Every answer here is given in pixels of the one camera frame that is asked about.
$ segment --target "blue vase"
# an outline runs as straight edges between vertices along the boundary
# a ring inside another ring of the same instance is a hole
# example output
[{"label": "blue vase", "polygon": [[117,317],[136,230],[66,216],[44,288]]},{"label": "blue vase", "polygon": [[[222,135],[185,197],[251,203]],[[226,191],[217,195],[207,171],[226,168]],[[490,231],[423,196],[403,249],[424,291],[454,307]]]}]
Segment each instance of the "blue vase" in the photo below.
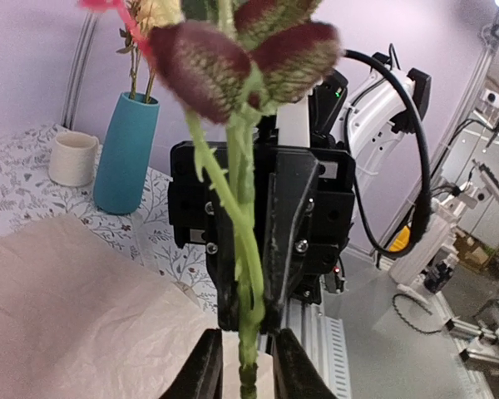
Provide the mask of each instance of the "blue vase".
[{"label": "blue vase", "polygon": [[116,104],[94,184],[94,202],[108,214],[130,214],[141,205],[156,133],[159,102],[122,93]]}]

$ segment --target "cup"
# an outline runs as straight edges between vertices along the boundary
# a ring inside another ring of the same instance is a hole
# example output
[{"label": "cup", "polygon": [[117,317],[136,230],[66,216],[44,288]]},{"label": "cup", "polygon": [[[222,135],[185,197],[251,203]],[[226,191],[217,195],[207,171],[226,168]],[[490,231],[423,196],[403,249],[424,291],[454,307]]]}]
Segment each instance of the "cup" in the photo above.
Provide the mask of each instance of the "cup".
[{"label": "cup", "polygon": [[67,187],[82,187],[92,182],[100,141],[76,131],[57,135],[50,157],[50,179]]}]

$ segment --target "bolt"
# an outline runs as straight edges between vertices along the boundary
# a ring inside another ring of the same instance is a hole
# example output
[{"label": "bolt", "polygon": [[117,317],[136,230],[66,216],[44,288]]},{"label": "bolt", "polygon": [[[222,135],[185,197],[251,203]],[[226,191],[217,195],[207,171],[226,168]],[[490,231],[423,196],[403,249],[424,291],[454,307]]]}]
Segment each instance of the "bolt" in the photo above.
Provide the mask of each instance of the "bolt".
[{"label": "bolt", "polygon": [[218,253],[218,245],[215,243],[207,243],[205,250],[209,255],[216,255]]},{"label": "bolt", "polygon": [[207,204],[205,204],[205,213],[209,216],[215,215],[215,207],[213,206],[212,202],[209,201]]},{"label": "bolt", "polygon": [[296,252],[298,254],[304,254],[309,249],[309,241],[306,239],[301,239],[296,243]]},{"label": "bolt", "polygon": [[310,214],[314,210],[314,199],[309,198],[309,204],[307,205],[307,213]]}]

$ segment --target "table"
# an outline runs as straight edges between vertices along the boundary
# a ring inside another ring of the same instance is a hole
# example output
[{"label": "table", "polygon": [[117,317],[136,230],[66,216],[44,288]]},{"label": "table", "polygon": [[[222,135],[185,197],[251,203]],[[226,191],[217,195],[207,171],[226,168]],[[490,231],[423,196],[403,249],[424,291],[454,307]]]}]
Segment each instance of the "table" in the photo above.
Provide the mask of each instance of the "table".
[{"label": "table", "polygon": [[195,245],[178,249],[174,243],[168,223],[170,178],[148,169],[141,207],[133,215],[106,214],[92,201],[92,185],[67,188],[50,181],[52,141],[63,131],[58,125],[40,126],[0,139],[0,236],[34,220],[74,214],[128,258],[145,266],[153,262],[162,276],[190,289],[204,311],[215,313],[216,291],[205,251]]}]

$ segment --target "wrapping paper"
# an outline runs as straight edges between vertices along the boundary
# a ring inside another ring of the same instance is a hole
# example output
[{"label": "wrapping paper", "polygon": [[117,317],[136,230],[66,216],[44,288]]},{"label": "wrapping paper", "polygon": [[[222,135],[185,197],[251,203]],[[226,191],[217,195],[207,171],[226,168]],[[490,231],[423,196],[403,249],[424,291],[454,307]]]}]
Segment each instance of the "wrapping paper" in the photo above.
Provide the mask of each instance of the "wrapping paper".
[{"label": "wrapping paper", "polygon": [[[154,399],[215,320],[73,216],[0,239],[0,399]],[[237,337],[224,398],[239,397]],[[259,357],[259,398],[272,398]]]}]

